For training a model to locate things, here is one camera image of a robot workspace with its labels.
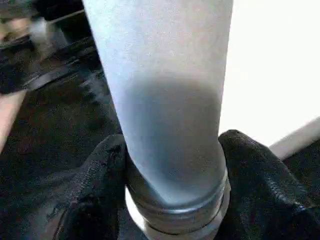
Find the black mesh fabric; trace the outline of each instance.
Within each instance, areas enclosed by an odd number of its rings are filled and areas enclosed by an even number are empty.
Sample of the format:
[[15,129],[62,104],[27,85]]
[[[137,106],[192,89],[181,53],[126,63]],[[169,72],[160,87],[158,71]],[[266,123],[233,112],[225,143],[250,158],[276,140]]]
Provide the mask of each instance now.
[[219,137],[233,208],[248,239],[318,239],[319,207],[265,146],[230,130]]

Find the white wall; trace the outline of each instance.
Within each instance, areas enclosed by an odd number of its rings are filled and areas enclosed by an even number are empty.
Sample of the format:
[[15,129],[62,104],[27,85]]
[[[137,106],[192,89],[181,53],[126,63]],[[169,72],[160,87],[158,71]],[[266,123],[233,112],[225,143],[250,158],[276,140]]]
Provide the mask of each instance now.
[[270,146],[320,116],[320,1],[234,0],[220,132]]

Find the metal base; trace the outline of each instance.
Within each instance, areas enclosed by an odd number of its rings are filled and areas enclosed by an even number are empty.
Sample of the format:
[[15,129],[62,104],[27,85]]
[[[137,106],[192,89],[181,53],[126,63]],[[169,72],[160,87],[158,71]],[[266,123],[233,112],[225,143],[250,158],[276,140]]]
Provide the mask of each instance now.
[[230,184],[227,180],[220,208],[212,221],[198,230],[183,234],[168,234],[152,228],[148,221],[140,214],[127,187],[125,188],[125,201],[133,221],[150,240],[212,240],[216,236],[220,224],[226,215],[230,200],[230,190]]

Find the gray cylinder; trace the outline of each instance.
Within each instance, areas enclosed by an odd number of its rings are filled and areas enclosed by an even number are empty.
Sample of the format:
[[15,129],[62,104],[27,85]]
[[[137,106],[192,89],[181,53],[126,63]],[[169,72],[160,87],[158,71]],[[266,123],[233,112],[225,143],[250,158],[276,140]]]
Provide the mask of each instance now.
[[83,2],[132,159],[131,199],[156,231],[200,230],[229,203],[218,128],[232,0]]

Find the blurry object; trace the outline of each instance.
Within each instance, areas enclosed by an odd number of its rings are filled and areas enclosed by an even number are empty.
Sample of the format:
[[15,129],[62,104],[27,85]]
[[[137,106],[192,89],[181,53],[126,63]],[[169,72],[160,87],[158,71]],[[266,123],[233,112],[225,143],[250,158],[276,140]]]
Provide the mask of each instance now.
[[21,19],[37,14],[33,5],[35,0],[0,0],[0,17],[2,19]]
[[26,36],[29,32],[30,23],[31,21],[28,18],[0,19],[0,43],[7,43]]
[[0,47],[0,93],[19,91],[35,67],[35,48],[28,35]]
[[26,91],[0,95],[0,154],[25,95]]

